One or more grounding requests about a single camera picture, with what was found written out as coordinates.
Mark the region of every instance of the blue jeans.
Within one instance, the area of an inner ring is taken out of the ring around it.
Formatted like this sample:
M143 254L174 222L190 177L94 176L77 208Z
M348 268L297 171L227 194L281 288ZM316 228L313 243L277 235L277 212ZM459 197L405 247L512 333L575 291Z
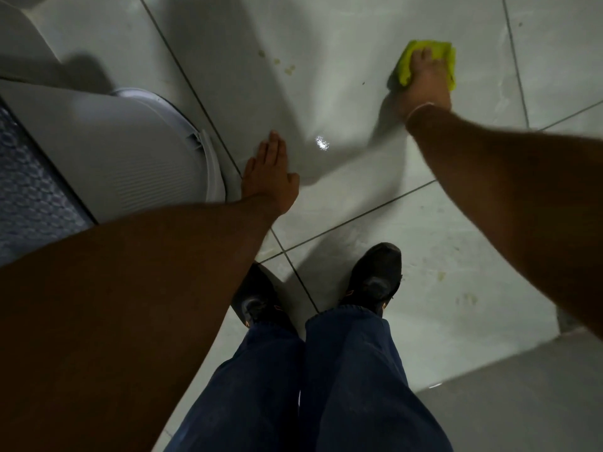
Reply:
M306 334L253 326L166 451L452 451L408 388L386 320L339 306Z

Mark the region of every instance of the black shoe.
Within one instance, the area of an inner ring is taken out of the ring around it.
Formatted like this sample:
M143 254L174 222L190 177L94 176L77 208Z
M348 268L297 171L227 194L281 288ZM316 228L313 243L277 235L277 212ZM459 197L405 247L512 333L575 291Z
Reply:
M391 243L367 250L351 270L350 283L340 304L355 304L383 317L383 310L402 281L402 254Z
M268 276L254 263L230 303L241 322L249 328L258 322L272 322L297 334Z

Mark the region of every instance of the bracelet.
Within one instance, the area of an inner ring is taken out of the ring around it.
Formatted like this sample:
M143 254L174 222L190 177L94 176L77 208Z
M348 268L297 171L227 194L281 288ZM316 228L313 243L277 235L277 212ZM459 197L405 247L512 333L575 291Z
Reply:
M416 108L414 108L414 109L411 111L411 113L410 113L410 114L408 114L408 117L406 118L406 122L405 122L405 123L408 123L408 121L411 119L412 115L413 115L414 113L416 113L416 112L417 112L419 109L424 108L425 106L436 106L436 104L435 104L435 103L432 103L431 101L428 101L428 102L426 102L426 103L423 103L423 104L421 104L421 105L417 106Z

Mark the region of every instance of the forearm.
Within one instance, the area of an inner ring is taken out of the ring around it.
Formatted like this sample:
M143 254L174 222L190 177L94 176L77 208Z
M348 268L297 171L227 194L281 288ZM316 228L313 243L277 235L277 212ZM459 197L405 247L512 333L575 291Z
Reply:
M278 214L262 196L156 210L0 270L9 448L149 450Z
M433 106L408 130L449 197L502 255L603 334L603 142L490 130Z

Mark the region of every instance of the yellow sponge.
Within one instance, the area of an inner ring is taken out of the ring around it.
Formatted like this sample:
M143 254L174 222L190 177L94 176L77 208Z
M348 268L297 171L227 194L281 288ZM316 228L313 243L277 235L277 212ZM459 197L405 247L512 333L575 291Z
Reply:
M402 85L408 85L411 81L411 55L416 50L422 50L429 47L432 52L432 57L437 59L444 59L446 61L446 67L448 68L448 90L454 90L456 87L454 78L454 67L456 63L456 49L452 47L451 43L441 43L439 41L411 41L406 46L396 71L398 73L398 80Z

